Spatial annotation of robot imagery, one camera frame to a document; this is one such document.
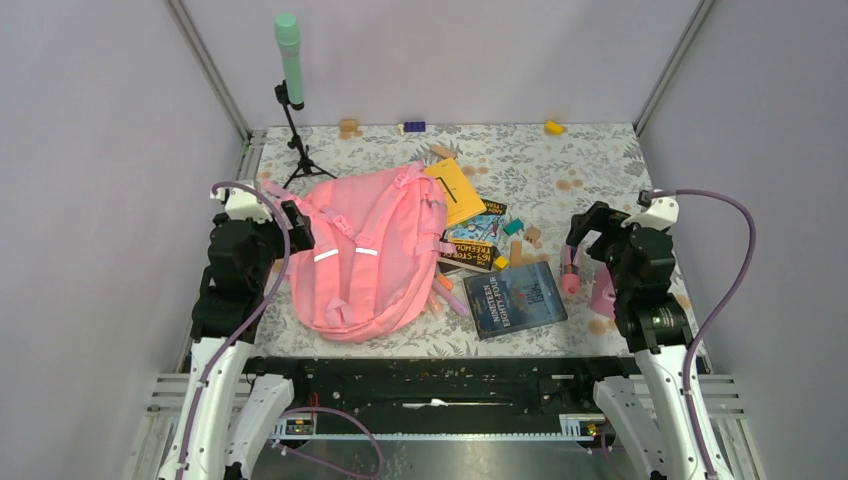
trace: dark blue book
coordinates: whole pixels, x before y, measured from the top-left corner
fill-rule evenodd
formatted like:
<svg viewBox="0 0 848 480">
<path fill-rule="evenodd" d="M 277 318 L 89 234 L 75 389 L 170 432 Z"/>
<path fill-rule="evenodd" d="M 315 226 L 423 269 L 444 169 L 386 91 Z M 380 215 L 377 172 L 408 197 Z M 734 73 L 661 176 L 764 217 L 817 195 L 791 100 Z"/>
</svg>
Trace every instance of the dark blue book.
<svg viewBox="0 0 848 480">
<path fill-rule="evenodd" d="M 463 282 L 481 340 L 568 319 L 548 262 L 467 277 Z"/>
</svg>

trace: reflective strip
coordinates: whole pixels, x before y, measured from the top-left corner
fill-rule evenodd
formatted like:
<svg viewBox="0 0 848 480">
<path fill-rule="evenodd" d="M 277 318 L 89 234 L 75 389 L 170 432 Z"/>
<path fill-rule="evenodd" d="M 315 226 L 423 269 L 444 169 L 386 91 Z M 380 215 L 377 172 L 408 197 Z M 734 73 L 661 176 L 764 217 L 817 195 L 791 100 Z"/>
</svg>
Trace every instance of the reflective strip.
<svg viewBox="0 0 848 480">
<path fill-rule="evenodd" d="M 370 248 L 356 247 L 356 253 L 364 253 L 364 254 L 373 255 L 373 256 L 376 257 L 378 252 L 377 252 L 377 250 L 371 250 Z"/>
<path fill-rule="evenodd" d="M 321 254 L 315 255 L 315 260 L 314 260 L 314 261 L 315 261 L 315 262 L 317 262 L 318 260 L 323 260 L 323 259 L 325 259 L 325 258 L 327 258 L 327 257 L 329 257 L 329 256 L 332 256 L 332 255 L 338 255 L 338 254 L 339 254 L 339 249 L 338 249 L 338 248 L 334 248 L 334 249 L 332 249 L 332 250 L 330 250 L 330 251 L 328 251 L 328 252 L 324 252 L 324 253 L 321 253 Z"/>
</svg>

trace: yellow book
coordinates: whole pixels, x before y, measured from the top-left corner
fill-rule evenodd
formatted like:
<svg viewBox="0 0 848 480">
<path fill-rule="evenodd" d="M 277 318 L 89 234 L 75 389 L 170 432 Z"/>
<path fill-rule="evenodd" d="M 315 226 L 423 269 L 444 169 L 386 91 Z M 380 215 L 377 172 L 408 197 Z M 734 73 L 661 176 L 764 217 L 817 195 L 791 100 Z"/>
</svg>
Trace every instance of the yellow book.
<svg viewBox="0 0 848 480">
<path fill-rule="evenodd" d="M 468 177 L 462 173 L 453 158 L 430 165 L 424 169 L 424 173 L 438 180 L 445 191 L 445 199 L 448 202 L 448 227 L 486 211 L 480 195 L 474 191 Z"/>
</svg>

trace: orange object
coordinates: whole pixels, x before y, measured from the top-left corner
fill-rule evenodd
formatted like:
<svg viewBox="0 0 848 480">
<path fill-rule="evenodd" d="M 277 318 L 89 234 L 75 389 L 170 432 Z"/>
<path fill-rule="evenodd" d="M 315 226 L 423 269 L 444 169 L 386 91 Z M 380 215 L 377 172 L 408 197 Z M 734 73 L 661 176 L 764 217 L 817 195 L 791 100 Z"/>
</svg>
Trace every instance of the orange object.
<svg viewBox="0 0 848 480">
<path fill-rule="evenodd" d="M 528 242 L 530 242 L 534 245 L 535 245 L 536 242 L 539 241 L 539 237 L 541 237 L 541 236 L 542 236 L 542 231 L 539 230 L 536 227 L 530 227 L 530 228 L 527 229 L 526 232 L 524 232 L 524 240 L 527 240 Z"/>
<path fill-rule="evenodd" d="M 509 249 L 509 265 L 512 267 L 521 266 L 521 240 L 512 242 L 512 247 Z"/>
<path fill-rule="evenodd" d="M 430 151 L 442 158 L 456 158 L 456 154 L 441 145 L 433 145 Z"/>
<path fill-rule="evenodd" d="M 356 133 L 359 130 L 359 122 L 356 120 L 342 120 L 339 122 L 339 131 L 347 133 Z"/>
<path fill-rule="evenodd" d="M 436 275 L 436 280 L 438 280 L 439 283 L 441 283 L 442 286 L 447 288 L 448 290 L 453 290 L 453 282 L 451 282 L 448 277 L 444 276 L 444 274 L 440 273 Z"/>
</svg>

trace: floral tablecloth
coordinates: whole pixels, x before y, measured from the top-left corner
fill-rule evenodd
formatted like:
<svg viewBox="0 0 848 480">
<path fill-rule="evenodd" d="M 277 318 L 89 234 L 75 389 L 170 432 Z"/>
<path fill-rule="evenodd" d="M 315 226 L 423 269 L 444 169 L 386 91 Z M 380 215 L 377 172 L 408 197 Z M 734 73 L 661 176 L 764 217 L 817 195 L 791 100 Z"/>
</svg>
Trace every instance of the floral tablecloth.
<svg viewBox="0 0 848 480">
<path fill-rule="evenodd" d="M 401 135 L 396 126 L 363 126 L 359 137 L 342 139 L 338 127 L 299 129 L 310 158 L 336 176 L 368 173 L 437 158 L 430 146 L 440 144 L 457 153 L 457 161 L 484 198 L 508 205 L 507 215 L 542 230 L 540 248 L 524 242 L 525 261 L 548 260 L 555 276 L 559 251 L 571 216 L 596 200 L 613 208 L 635 211 L 639 190 L 651 186 L 642 151 L 628 124 L 568 125 L 560 136 L 541 125 L 430 125 L 426 133 Z M 290 130 L 268 131 L 258 176 L 282 185 L 297 163 L 286 146 Z M 295 180 L 290 190 L 305 195 L 327 177 Z M 510 240 L 500 236 L 499 248 L 508 256 Z M 260 323 L 258 354 L 292 357 L 504 357 L 589 356 L 626 354 L 624 339 L 612 319 L 592 312 L 592 279 L 601 266 L 588 257 L 580 272 L 582 288 L 565 298 L 568 320 L 545 327 L 481 341 L 470 316 L 446 308 L 422 313 L 402 329 L 362 344 L 324 340 L 296 317 L 288 286 L 277 294 Z M 679 271 L 672 293 L 696 329 L 689 297 Z M 463 300 L 462 283 L 454 293 Z"/>
</svg>

